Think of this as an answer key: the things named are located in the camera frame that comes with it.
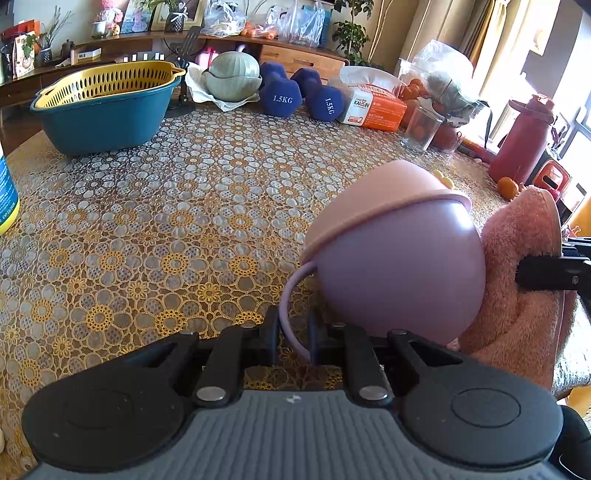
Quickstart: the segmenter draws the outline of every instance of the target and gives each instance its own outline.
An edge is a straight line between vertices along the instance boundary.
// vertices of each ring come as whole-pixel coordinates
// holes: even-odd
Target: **blue dumbbell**
[[[300,87],[287,78],[280,63],[266,61],[261,65],[261,103],[267,115],[290,116],[301,105]]]
[[[314,120],[332,122],[343,113],[343,93],[338,88],[322,85],[316,70],[299,69],[291,79],[300,86],[301,95],[306,99],[306,107]]]

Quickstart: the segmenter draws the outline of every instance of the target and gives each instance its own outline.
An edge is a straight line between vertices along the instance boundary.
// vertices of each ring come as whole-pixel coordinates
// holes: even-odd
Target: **table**
[[[297,268],[309,224],[367,171],[404,158],[438,168],[482,226],[505,204],[483,166],[407,152],[400,136],[254,108],[199,106],[149,143],[64,158],[40,132],[8,157],[20,218],[0,236],[0,479],[34,464],[20,428],[43,385],[190,329],[260,323]],[[301,323],[313,279],[293,295]],[[334,388],[339,371],[281,348],[249,388]]]

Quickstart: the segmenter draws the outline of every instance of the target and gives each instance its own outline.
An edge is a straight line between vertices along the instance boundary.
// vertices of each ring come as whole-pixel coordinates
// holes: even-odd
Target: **white cloth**
[[[258,93],[254,93],[242,102],[223,102],[222,100],[218,100],[207,91],[207,87],[205,86],[205,78],[203,77],[203,72],[205,70],[206,69],[200,67],[196,63],[189,63],[189,67],[187,68],[185,82],[187,82],[187,90],[190,92],[193,102],[213,102],[222,112],[229,112],[230,110],[234,110],[239,106],[244,105],[245,103],[258,102],[260,100]]]

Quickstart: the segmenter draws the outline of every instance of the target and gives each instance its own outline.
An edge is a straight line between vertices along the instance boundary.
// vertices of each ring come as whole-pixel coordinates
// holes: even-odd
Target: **bottle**
[[[540,95],[533,95],[527,104],[509,100],[509,106],[520,113],[488,169],[495,182],[509,177],[517,185],[525,183],[538,163],[554,122],[554,102],[544,99],[546,103],[541,102]]]
[[[20,200],[12,182],[6,157],[0,145],[0,235],[3,235],[17,219]]]

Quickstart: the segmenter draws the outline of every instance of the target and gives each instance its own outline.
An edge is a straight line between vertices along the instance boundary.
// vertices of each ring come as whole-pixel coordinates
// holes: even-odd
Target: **screw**
[[[379,401],[388,396],[388,390],[378,385],[368,385],[359,390],[359,396],[364,400]]]
[[[203,401],[219,401],[226,396],[226,391],[220,387],[203,387],[197,390],[197,398]]]

